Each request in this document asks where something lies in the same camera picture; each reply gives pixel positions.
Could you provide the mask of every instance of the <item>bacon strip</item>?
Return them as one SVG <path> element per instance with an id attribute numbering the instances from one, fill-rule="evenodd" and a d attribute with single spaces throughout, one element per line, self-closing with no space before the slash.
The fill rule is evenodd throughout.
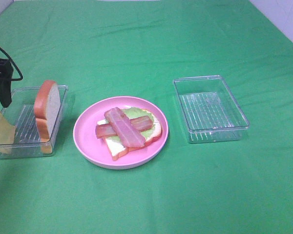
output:
<path id="1" fill-rule="evenodd" d="M 149 116 L 141 116 L 138 118 L 132 118 L 130 120 L 132 126 L 139 132 L 150 129 L 153 126 L 153 122 Z M 112 128 L 109 123 L 100 124 L 96 126 L 96 136 L 97 138 L 112 137 L 117 136 L 117 133 Z"/>
<path id="2" fill-rule="evenodd" d="M 118 107 L 104 113 L 125 147 L 144 147 L 146 139 L 130 123 L 130 119 Z"/>

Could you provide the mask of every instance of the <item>container rim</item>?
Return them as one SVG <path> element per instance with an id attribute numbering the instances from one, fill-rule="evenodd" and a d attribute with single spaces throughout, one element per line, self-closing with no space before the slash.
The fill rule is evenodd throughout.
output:
<path id="1" fill-rule="evenodd" d="M 242 119 L 245 122 L 245 125 L 240 125 L 240 126 L 232 126 L 232 127 L 220 127 L 220 128 L 206 128 L 206 129 L 192 129 L 189 126 L 189 123 L 187 121 L 186 113 L 185 113 L 185 108 L 182 104 L 181 98 L 178 93 L 178 88 L 176 83 L 181 82 L 181 81 L 194 81 L 194 80 L 213 80 L 213 79 L 218 79 L 221 80 L 222 84 L 224 85 L 226 91 L 228 92 L 229 96 L 231 97 L 235 107 L 238 109 L 239 113 L 241 114 Z M 235 99 L 234 95 L 232 94 L 229 86 L 225 82 L 225 79 L 221 75 L 211 75 L 211 76 L 200 76 L 200 77 L 184 77 L 184 78 L 176 78 L 173 80 L 173 84 L 175 87 L 175 91 L 179 100 L 179 104 L 181 106 L 181 110 L 184 116 L 184 120 L 187 125 L 187 129 L 190 133 L 208 133 L 208 132 L 224 132 L 224 131 L 237 131 L 237 130 L 246 130 L 250 126 L 250 122 L 245 116 L 244 112 L 242 111 L 240 105 L 238 104 L 237 100 Z"/>

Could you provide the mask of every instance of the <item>black cable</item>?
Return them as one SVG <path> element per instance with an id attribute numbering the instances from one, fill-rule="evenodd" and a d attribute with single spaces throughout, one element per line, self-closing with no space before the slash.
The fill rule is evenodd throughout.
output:
<path id="1" fill-rule="evenodd" d="M 18 74 L 20 75 L 20 78 L 12 78 L 10 79 L 11 81 L 18 81 L 18 80 L 22 80 L 23 79 L 23 75 L 21 73 L 21 71 L 19 70 L 18 66 L 14 63 L 13 59 L 8 55 L 7 52 L 5 52 L 1 47 L 0 47 L 0 51 L 2 53 L 4 53 L 5 56 L 7 56 L 7 58 L 11 61 L 11 63 L 13 64 L 13 66 L 15 67 L 15 69 L 17 70 Z"/>

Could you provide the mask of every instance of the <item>green tablecloth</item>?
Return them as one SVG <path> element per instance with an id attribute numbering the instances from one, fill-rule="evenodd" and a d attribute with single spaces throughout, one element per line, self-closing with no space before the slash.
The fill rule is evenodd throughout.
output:
<path id="1" fill-rule="evenodd" d="M 24 75 L 13 88 L 69 87 L 56 154 L 0 160 L 0 234 L 293 234 L 293 44 L 248 1 L 17 1 L 0 46 Z M 189 144 L 172 80 L 217 74 L 248 136 Z M 87 161 L 72 131 L 122 95 L 160 107 L 169 137 L 147 164 L 115 171 Z"/>

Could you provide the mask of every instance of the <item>empty clear container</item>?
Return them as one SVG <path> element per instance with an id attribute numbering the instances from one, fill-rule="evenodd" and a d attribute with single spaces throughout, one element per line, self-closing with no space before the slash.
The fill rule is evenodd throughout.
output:
<path id="1" fill-rule="evenodd" d="M 189 143 L 240 140 L 249 121 L 221 76 L 173 81 Z"/>

